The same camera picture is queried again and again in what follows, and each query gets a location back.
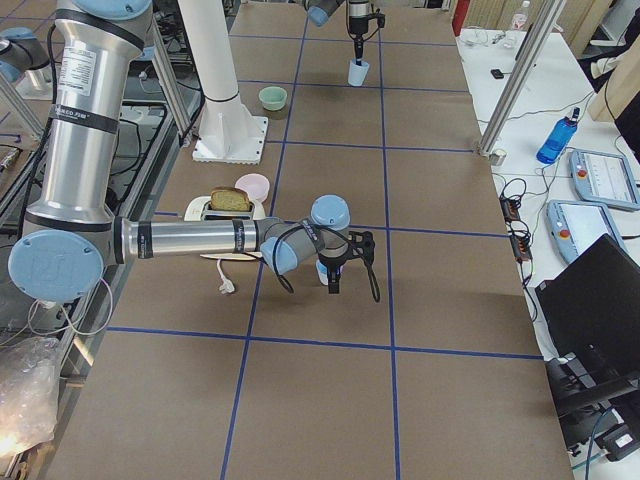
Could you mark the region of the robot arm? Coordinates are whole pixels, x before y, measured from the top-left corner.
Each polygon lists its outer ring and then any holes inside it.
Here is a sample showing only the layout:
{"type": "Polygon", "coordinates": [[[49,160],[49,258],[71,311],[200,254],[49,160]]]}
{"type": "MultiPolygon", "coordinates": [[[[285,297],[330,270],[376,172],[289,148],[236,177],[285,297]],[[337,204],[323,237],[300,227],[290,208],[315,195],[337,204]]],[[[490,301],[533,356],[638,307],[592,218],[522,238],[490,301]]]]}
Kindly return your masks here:
{"type": "MultiPolygon", "coordinates": [[[[317,27],[325,25],[331,16],[344,4],[343,0],[311,0],[302,2],[308,19],[317,27]]],[[[353,41],[355,64],[364,65],[364,45],[368,41],[369,24],[375,21],[376,30],[383,29],[386,16],[371,1],[348,0],[346,6],[346,30],[353,41]]]]}
{"type": "Polygon", "coordinates": [[[106,192],[130,63],[153,20],[148,1],[62,1],[56,27],[65,39],[43,188],[28,206],[8,272],[24,294],[65,303],[88,294],[109,265],[163,255],[258,252],[283,274],[311,256],[337,291],[349,255],[350,215],[335,195],[289,224],[275,217],[208,221],[131,221],[115,216],[106,192]]]}

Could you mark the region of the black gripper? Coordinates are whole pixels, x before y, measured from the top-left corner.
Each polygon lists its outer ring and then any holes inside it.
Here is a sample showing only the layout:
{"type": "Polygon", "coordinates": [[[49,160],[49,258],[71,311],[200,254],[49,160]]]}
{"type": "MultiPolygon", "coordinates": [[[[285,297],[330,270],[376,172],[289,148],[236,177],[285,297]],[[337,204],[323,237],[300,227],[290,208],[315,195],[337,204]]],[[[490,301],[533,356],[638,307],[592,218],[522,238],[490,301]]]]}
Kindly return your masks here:
{"type": "Polygon", "coordinates": [[[327,271],[327,286],[328,292],[330,294],[340,293],[341,273],[344,269],[344,265],[349,260],[349,255],[349,244],[345,241],[338,240],[335,245],[327,247],[325,250],[323,250],[318,257],[318,260],[320,260],[322,263],[324,260],[328,260],[329,264],[332,267],[336,268],[336,270],[327,271]]]}
{"type": "Polygon", "coordinates": [[[386,23],[386,16],[371,1],[347,1],[347,32],[354,43],[354,61],[358,66],[362,65],[364,39],[371,21],[376,22],[377,29],[382,29],[386,23]]]}

